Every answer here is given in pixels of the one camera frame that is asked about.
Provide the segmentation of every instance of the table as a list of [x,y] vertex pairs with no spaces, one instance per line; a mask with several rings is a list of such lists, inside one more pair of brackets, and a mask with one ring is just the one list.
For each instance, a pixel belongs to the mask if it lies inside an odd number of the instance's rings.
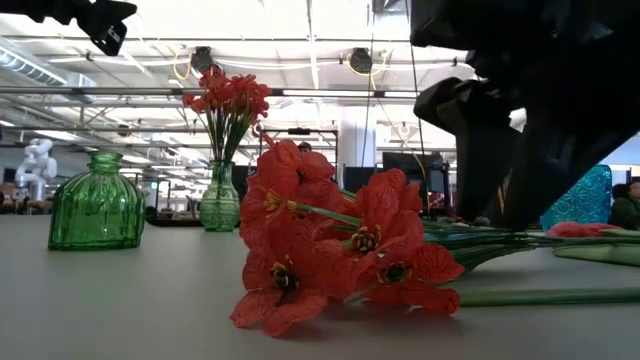
[[[286,339],[233,327],[236,233],[147,225],[140,249],[46,248],[48,216],[0,216],[0,359],[638,359],[639,304],[461,309],[453,317],[332,306]],[[640,286],[640,269],[537,250],[461,290]]]

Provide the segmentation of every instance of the black object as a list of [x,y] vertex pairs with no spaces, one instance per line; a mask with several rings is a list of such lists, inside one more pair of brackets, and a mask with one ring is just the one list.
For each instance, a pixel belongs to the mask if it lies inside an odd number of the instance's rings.
[[105,55],[117,56],[127,35],[122,21],[136,13],[134,4],[112,0],[4,0],[0,13],[27,15],[37,23],[52,17],[62,25],[78,26]]
[[120,135],[122,137],[131,136],[131,133],[126,131],[127,129],[129,129],[129,125],[120,124],[120,125],[118,125],[118,129],[123,129],[122,132],[117,133],[118,135]]
[[4,179],[2,182],[13,183],[16,181],[16,169],[5,168],[3,177]]
[[213,61],[213,57],[211,56],[211,47],[209,46],[196,47],[196,51],[191,55],[191,67],[199,72],[205,72],[214,67],[224,74],[220,65]]
[[158,227],[202,227],[200,220],[193,219],[168,220],[148,217],[146,220],[150,225]]
[[373,60],[365,48],[354,48],[349,57],[349,65],[360,74],[371,74]]
[[344,188],[352,193],[369,183],[369,178],[377,172],[375,167],[344,167]]
[[[470,50],[486,80],[447,79],[414,112],[458,141],[460,215],[475,219],[510,173],[504,226],[524,230],[640,129],[633,1],[411,2],[411,42]],[[508,113],[524,107],[521,135]]]

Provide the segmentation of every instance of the flower bouquet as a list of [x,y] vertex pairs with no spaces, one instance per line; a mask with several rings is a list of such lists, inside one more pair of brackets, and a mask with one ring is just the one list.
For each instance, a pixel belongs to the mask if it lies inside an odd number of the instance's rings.
[[211,184],[200,206],[200,220],[207,231],[231,231],[238,222],[238,193],[231,184],[233,155],[249,127],[259,116],[268,116],[269,103],[264,99],[271,94],[268,86],[255,79],[253,75],[227,78],[212,67],[200,79],[204,95],[182,97],[184,105],[198,114],[211,140]]
[[267,143],[240,207],[249,254],[247,294],[230,316],[237,327],[262,322],[266,334],[280,336],[321,313],[329,299],[444,314],[461,306],[640,300],[638,289],[459,294],[447,284],[496,257],[640,239],[591,237],[599,228],[584,237],[547,237],[422,220],[419,186],[407,185],[399,170],[373,175],[352,194],[330,181],[334,169],[321,154],[301,154],[288,140]]

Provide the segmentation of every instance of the ribbed glass vase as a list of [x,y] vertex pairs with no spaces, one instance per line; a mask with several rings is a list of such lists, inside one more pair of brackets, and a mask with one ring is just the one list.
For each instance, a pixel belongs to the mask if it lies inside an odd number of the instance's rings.
[[214,161],[211,184],[202,194],[200,221],[205,231],[228,232],[238,223],[240,203],[231,182],[233,162]]
[[122,155],[96,151],[89,171],[69,179],[53,198],[50,250],[107,250],[140,246],[144,197],[120,175]]

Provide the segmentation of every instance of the ceiling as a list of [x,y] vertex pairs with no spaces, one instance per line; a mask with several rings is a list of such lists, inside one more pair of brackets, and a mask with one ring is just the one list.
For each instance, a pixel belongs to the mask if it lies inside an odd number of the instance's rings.
[[[213,58],[228,75],[252,73],[259,82],[273,88],[367,90],[371,87],[415,91],[415,82],[421,90],[451,76],[475,78],[473,69],[463,63],[465,52],[412,48],[407,40],[406,17],[380,16],[375,17],[373,23],[368,21],[372,18],[368,16],[371,0],[129,2],[138,5],[138,13],[125,21],[129,31],[118,57],[102,55],[75,24],[62,26],[51,19],[36,24],[25,16],[0,15],[0,36],[24,53],[35,56],[39,62],[52,66],[54,71],[83,74],[99,87],[197,87],[197,78],[186,65],[196,46],[210,46]],[[356,74],[343,61],[356,47],[371,51],[376,73],[371,84],[368,76]],[[6,70],[0,75],[0,85],[39,85]],[[196,118],[188,109],[182,113],[176,106],[161,108],[163,105],[159,103],[179,100],[167,97],[97,96],[94,101],[101,104],[137,101],[143,105],[138,108],[87,107],[83,116],[80,115],[81,103],[62,96],[20,95],[20,98],[27,105],[36,104],[57,115],[28,109],[29,117],[20,117],[21,111],[25,110],[24,104],[0,102],[0,115],[3,109],[14,111],[12,119],[14,122],[20,120],[22,125],[70,127],[83,126],[84,121],[84,126],[93,127],[128,124],[132,127],[186,129],[188,126],[193,129],[192,121]],[[371,107],[369,124],[378,130],[379,146],[397,148],[397,151],[403,147],[419,148],[421,128],[426,148],[455,147],[451,134],[426,122],[419,126],[408,101],[327,98],[270,98],[269,101],[272,109],[269,118],[263,121],[267,129],[333,130],[338,127],[341,107],[368,104]],[[180,144],[208,142],[204,133],[163,135],[158,131],[155,135],[134,133],[129,137],[116,133],[76,135],[84,142],[93,143],[151,144],[158,139],[168,139],[175,148]],[[289,135],[282,133],[278,138],[286,137]],[[327,149],[321,151],[330,161],[334,160],[335,151],[329,148],[335,145],[331,136],[291,137],[314,146],[326,146]],[[257,139],[248,134],[243,144],[256,145]],[[175,158],[164,158],[158,149],[124,151],[135,151],[131,155],[148,157],[156,163],[176,162]],[[237,154],[236,162],[254,161],[256,151],[248,149]],[[191,152],[196,153],[195,158],[209,157],[206,149]]]

